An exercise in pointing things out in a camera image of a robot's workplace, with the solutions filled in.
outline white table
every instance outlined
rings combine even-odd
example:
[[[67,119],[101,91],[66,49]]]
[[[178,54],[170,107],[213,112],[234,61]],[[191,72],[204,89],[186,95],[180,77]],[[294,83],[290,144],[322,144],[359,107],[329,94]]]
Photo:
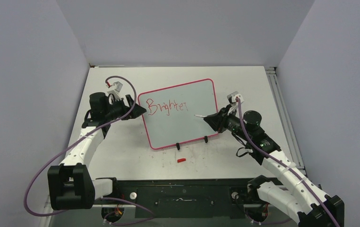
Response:
[[[238,91],[244,97],[243,112],[256,110],[261,113],[262,128],[291,158],[265,69],[261,66],[91,68],[70,144],[77,140],[84,116],[90,108],[89,95],[106,92],[104,81],[113,75],[130,80],[137,94],[210,78],[214,81],[219,109],[228,104],[228,94]],[[121,95],[133,96],[131,87],[126,82],[121,82]],[[152,150],[142,118],[139,117],[111,126],[88,170],[92,178],[117,177],[119,180],[254,178],[259,175],[273,177],[250,156],[236,157],[239,147],[241,145],[227,131],[210,138],[207,144],[204,140],[183,144],[180,151],[176,147]],[[187,161],[177,163],[178,158],[186,158]]]

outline red handwriting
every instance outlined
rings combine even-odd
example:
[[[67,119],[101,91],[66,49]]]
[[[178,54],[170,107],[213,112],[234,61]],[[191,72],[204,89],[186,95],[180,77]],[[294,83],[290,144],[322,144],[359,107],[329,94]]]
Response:
[[[156,104],[154,105],[154,100],[149,98],[146,100],[146,103],[148,104],[148,109],[149,109],[149,114],[148,115],[154,115],[156,113],[156,111],[160,110],[161,112],[163,111],[167,111],[167,116],[170,116],[170,110],[175,110],[175,111],[188,111],[189,109],[187,108],[187,104],[186,103],[176,103],[176,100],[173,100],[173,102],[169,99],[169,104],[166,103],[162,103],[161,104]]]

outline whiteboard with red frame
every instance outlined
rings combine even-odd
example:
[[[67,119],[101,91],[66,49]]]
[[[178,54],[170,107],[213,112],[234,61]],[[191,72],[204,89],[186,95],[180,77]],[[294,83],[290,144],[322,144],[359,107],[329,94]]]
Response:
[[[143,121],[152,149],[162,149],[217,135],[195,116],[218,111],[214,82],[202,79],[141,93],[138,103],[146,109]]]

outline pink border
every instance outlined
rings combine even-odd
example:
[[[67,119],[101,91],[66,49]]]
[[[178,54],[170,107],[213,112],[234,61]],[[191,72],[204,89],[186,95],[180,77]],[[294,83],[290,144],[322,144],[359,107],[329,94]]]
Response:
[[[155,91],[161,91],[161,90],[165,90],[165,89],[169,89],[169,88],[173,88],[173,87],[179,87],[179,86],[183,86],[183,85],[187,85],[187,84],[198,83],[198,82],[205,81],[205,80],[210,80],[210,81],[212,82],[212,87],[213,87],[213,89],[214,89],[215,106],[216,106],[216,112],[217,112],[218,109],[217,109],[217,101],[216,101],[215,84],[214,84],[214,81],[211,80],[211,79],[200,79],[200,80],[193,81],[193,82],[188,82],[188,83],[185,83],[185,84],[179,84],[179,85],[175,85],[175,86],[171,86],[171,87],[165,87],[165,88],[161,88],[161,89],[157,89],[157,90],[152,90],[152,91],[143,92],[143,93],[139,94],[138,97],[137,97],[138,104],[141,105],[141,102],[140,102],[140,96],[141,96],[141,95],[148,94],[148,93],[152,93],[152,92],[155,92]],[[151,140],[149,139],[148,129],[146,129],[146,124],[145,124],[144,115],[142,115],[142,118],[143,118],[144,127],[145,127],[145,131],[146,131],[146,136],[148,137],[149,146],[150,146],[153,150],[160,150],[160,149],[164,149],[164,148],[173,147],[173,146],[176,145],[176,144],[172,144],[172,145],[168,145],[168,146],[164,146],[164,147],[160,147],[160,148],[153,148],[152,145],[151,145]],[[209,135],[208,137],[216,136],[217,134],[218,134],[218,133],[215,133],[215,134]],[[196,140],[201,140],[201,139],[203,139],[203,138],[204,138],[204,137],[197,138],[197,139],[193,139],[193,140],[188,140],[188,141],[181,142],[181,143],[179,143],[179,144],[189,143],[189,142],[193,142],[193,141],[196,141]]]

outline robotic arm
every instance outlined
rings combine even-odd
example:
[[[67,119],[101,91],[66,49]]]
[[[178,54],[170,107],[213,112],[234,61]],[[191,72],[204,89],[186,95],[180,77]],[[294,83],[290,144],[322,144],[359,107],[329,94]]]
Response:
[[[209,126],[223,133],[229,130],[232,135],[240,141],[247,141],[240,119],[236,117],[237,107],[243,101],[238,92],[227,96],[230,104],[222,108],[219,112],[204,117],[204,121]],[[287,193],[270,182],[268,178],[260,176],[248,184],[249,199],[261,199],[269,202],[283,213],[291,217],[301,227],[333,226],[330,216],[321,207],[319,201],[310,193],[306,185],[326,206],[331,215],[335,218],[339,226],[344,226],[344,203],[336,195],[330,197],[324,191],[316,187],[302,172],[296,168],[296,164],[288,159],[286,154],[260,127],[262,117],[256,111],[247,111],[243,115],[244,127],[249,139],[254,145],[259,146],[265,153],[279,160],[284,165],[280,165],[272,158],[268,158],[254,148],[251,143],[247,143],[246,149],[251,150],[249,154],[264,168],[269,170],[275,177],[282,182],[290,193]]]
[[[81,126],[80,138],[107,122],[123,116],[130,110],[134,100],[126,95],[129,106],[119,92],[122,84],[116,82],[108,85],[108,96],[104,92],[90,95],[91,109],[86,113]],[[146,112],[146,109],[135,104],[132,112],[123,120],[135,119]],[[48,185],[51,206],[54,210],[89,209],[94,200],[112,193],[113,185],[110,179],[92,179],[87,165],[89,165],[99,144],[105,139],[110,125],[100,128],[87,136],[75,146],[58,166],[51,166],[48,170]]]

